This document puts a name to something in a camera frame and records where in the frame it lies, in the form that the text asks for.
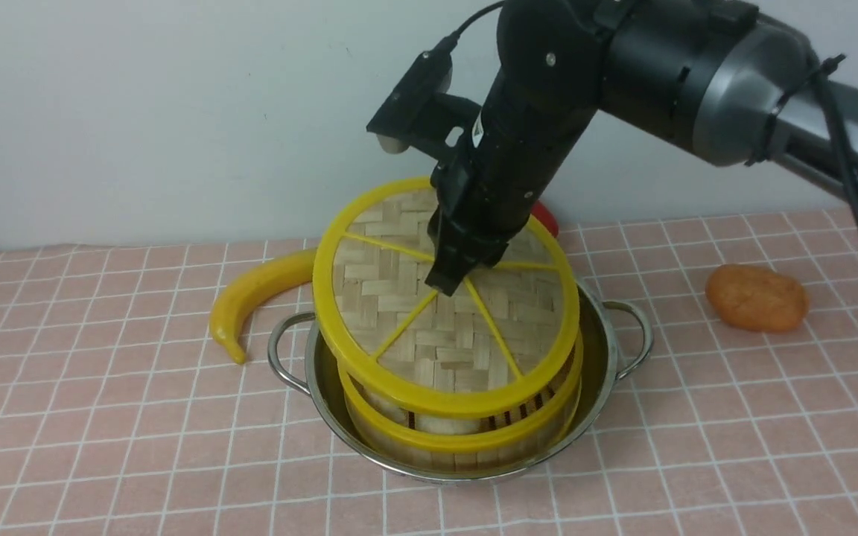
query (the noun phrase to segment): yellow banana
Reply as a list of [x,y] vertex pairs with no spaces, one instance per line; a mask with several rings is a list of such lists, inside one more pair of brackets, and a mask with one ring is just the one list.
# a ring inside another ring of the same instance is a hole
[[273,296],[313,278],[315,248],[299,251],[253,268],[227,285],[211,309],[211,338],[227,350],[234,363],[244,364],[247,351],[239,339],[251,313]]

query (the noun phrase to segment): pink checkered tablecloth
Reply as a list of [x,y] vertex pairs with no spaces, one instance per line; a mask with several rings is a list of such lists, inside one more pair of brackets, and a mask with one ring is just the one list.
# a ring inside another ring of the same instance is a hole
[[[355,455],[264,350],[313,307],[260,308],[251,363],[208,340],[222,285],[307,240],[0,254],[0,536],[858,536],[858,235],[846,211],[583,225],[559,240],[640,305],[652,359],[596,427],[498,486],[432,488]],[[721,262],[800,279],[795,333],[722,325]],[[638,333],[613,316],[623,350]],[[287,335],[302,373],[304,331]]]

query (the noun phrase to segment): steamer basket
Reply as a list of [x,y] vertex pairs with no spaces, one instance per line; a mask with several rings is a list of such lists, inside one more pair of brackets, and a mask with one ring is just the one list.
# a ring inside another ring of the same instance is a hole
[[471,272],[453,296],[429,288],[437,206],[428,179],[351,203],[317,247],[314,305],[364,405],[389,418],[411,412],[421,431],[477,434],[473,423],[527,403],[568,363],[578,287],[557,241],[530,218],[494,268]]
[[[439,470],[419,468],[396,460],[391,455],[370,447],[368,441],[355,427],[347,407],[343,384],[340,382],[340,371],[333,350],[327,346],[320,325],[313,322],[314,313],[296,313],[282,320],[270,335],[267,347],[267,360],[273,373],[286,386],[297,393],[310,397],[323,423],[333,431],[348,448],[360,454],[366,460],[379,466],[385,471],[428,482],[432,485],[467,485],[492,484],[503,482],[520,476],[540,464],[544,464],[578,441],[603,411],[616,383],[626,379],[641,364],[646,362],[653,346],[653,329],[644,312],[630,303],[619,301],[599,301],[595,296],[582,288],[581,315],[579,315],[579,331],[582,333],[583,349],[582,373],[579,377],[581,397],[576,404],[571,427],[565,437],[554,444],[542,449],[527,458],[504,465],[477,470]],[[641,349],[637,356],[631,357],[629,363],[622,367],[619,364],[620,349],[617,345],[614,327],[608,318],[608,312],[619,310],[630,313],[637,319],[641,327]],[[283,333],[299,325],[301,322],[313,322],[307,338],[304,353],[304,369],[306,380],[293,376],[280,363],[277,345]]]
[[581,394],[583,344],[575,349],[561,372],[532,400],[512,411],[476,420],[480,433],[444,435],[416,430],[410,412],[393,420],[376,410],[357,381],[341,368],[346,407],[360,437],[370,447],[417,468],[475,471],[507,465],[541,452],[568,431]]

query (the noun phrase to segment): yellow spoke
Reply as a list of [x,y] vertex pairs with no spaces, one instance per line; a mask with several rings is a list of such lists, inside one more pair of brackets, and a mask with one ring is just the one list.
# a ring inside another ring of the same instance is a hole
[[385,240],[379,240],[379,238],[373,237],[365,237],[363,234],[355,234],[350,232],[343,233],[344,237],[353,238],[353,240],[359,240],[360,242],[366,242],[367,244],[372,244],[377,247],[389,249],[392,251],[398,251],[401,254],[409,255],[412,258],[418,258],[420,261],[424,262],[432,262],[435,261],[432,255],[422,253],[422,251],[414,250],[412,248],[407,248],[406,246],[401,246],[399,244],[394,244],[393,242],[387,242]]
[[498,344],[498,348],[505,356],[505,362],[508,363],[508,369],[512,369],[512,374],[515,375],[515,379],[521,379],[521,370],[518,369],[518,364],[515,363],[515,358],[512,357],[512,352],[508,349],[508,344],[505,342],[505,339],[501,338],[501,333],[498,332],[498,326],[495,325],[495,319],[492,318],[491,313],[486,307],[486,303],[483,302],[483,298],[479,296],[479,291],[476,290],[476,285],[473,285],[469,278],[465,278],[464,284],[465,288],[469,291],[469,295],[471,295],[473,301],[476,302],[476,306],[479,308],[479,311],[483,314],[483,318],[486,319],[486,324],[489,326],[492,336],[495,337],[495,342]]
[[429,303],[431,303],[433,299],[435,299],[438,295],[438,290],[433,290],[432,292],[429,292],[429,294],[427,294],[425,298],[423,298],[422,301],[419,302],[419,305],[416,305],[416,309],[413,309],[413,312],[409,313],[409,316],[406,316],[405,320],[399,322],[399,325],[395,327],[395,331],[392,333],[392,335],[389,336],[389,339],[384,340],[384,342],[382,342],[382,344],[379,345],[377,349],[375,349],[375,352],[372,352],[372,356],[370,356],[372,357],[372,360],[378,360],[379,357],[382,357],[386,350],[388,350],[389,347],[393,345],[393,342],[395,342],[395,340],[402,335],[402,332],[406,331],[406,328],[408,328],[409,325],[412,325],[414,320],[416,320],[416,317],[419,316],[422,311],[425,311],[425,308],[429,306]]

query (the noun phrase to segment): woven bamboo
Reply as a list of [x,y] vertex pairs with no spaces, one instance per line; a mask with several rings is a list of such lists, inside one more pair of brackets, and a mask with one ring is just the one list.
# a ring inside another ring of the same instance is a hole
[[331,272],[338,311],[358,346],[399,379],[453,393],[509,386],[559,338],[562,274],[524,230],[496,268],[473,271],[453,296],[436,293],[423,284],[435,207],[433,190],[416,190],[355,218]]
[[[575,362],[579,366],[575,368],[575,376],[571,376],[572,364]],[[387,421],[377,423],[372,416],[367,418],[362,414],[360,404],[364,402],[359,397],[354,397],[353,393],[349,391],[349,389],[353,389],[355,393],[365,397],[360,384],[343,374],[343,388],[350,418],[354,426],[357,427],[358,433],[370,447],[395,460],[416,466],[416,468],[448,472],[474,471],[524,460],[551,447],[554,442],[568,433],[571,418],[578,407],[579,398],[581,398],[581,381],[579,381],[581,363],[581,356],[575,357],[573,352],[571,359],[565,363],[561,372],[531,400],[503,414],[470,423],[471,427],[480,433],[503,430],[513,424],[521,423],[524,418],[534,416],[536,412],[554,410],[554,408],[546,407],[546,404],[551,401],[562,404],[562,407],[559,407],[558,411],[545,420],[540,427],[531,433],[520,435],[510,444],[480,448],[471,452],[436,451],[398,441],[394,435],[398,435],[401,428],[419,430],[419,415],[401,411],[398,410],[398,407],[391,406],[387,408],[389,411],[379,411],[379,413],[392,423],[389,424]],[[563,386],[565,386],[566,381],[576,383],[576,386],[568,386],[568,389],[565,390]]]

